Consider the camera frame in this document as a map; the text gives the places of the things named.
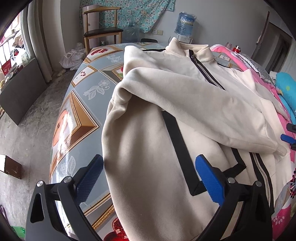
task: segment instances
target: blue gripper pad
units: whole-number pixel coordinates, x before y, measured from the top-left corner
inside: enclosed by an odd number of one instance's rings
[[[96,181],[99,178],[99,175],[103,170],[104,161],[100,155],[95,155],[92,161],[94,161],[93,165],[90,167],[88,172],[80,181],[79,185],[76,187],[77,196],[75,198],[75,202],[77,203],[77,205],[87,200],[92,188],[94,187]]]
[[[296,140],[293,137],[281,134],[281,140],[289,143],[290,145],[296,144]]]
[[[204,155],[199,155],[195,159],[195,169],[198,172],[206,190],[213,202],[222,206],[224,196],[224,185],[215,175],[215,171]]]

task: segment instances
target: concrete floor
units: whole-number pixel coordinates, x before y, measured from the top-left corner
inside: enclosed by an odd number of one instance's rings
[[[37,181],[48,183],[52,137],[64,95],[75,74],[54,78],[17,126],[5,113],[0,119],[0,154],[22,164],[22,180],[0,172],[0,204],[13,226],[26,225]]]

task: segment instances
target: teal floral fabric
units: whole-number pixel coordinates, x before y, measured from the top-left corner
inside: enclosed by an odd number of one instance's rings
[[[175,0],[80,0],[80,26],[82,27],[82,8],[99,4],[104,7],[121,7],[118,11],[117,26],[126,27],[129,22],[135,23],[140,31],[147,33],[164,13],[174,11]],[[102,12],[99,17],[100,27],[114,26],[114,11]]]

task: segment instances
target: silver bolt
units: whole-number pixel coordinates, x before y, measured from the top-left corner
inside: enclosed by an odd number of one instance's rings
[[[256,184],[257,187],[262,187],[262,183],[259,182],[259,181],[256,181],[255,184]]]
[[[69,183],[69,182],[71,182],[71,180],[72,180],[72,177],[70,177],[70,176],[67,176],[64,178],[65,183]]]
[[[41,187],[43,185],[43,181],[37,182],[37,187]]]
[[[233,177],[229,177],[227,181],[232,184],[235,183],[235,179]]]

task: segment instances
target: gray curtain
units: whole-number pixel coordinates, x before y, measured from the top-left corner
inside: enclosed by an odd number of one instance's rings
[[[52,80],[52,67],[42,38],[42,0],[33,0],[21,14],[21,32],[27,53],[37,59],[46,82]]]

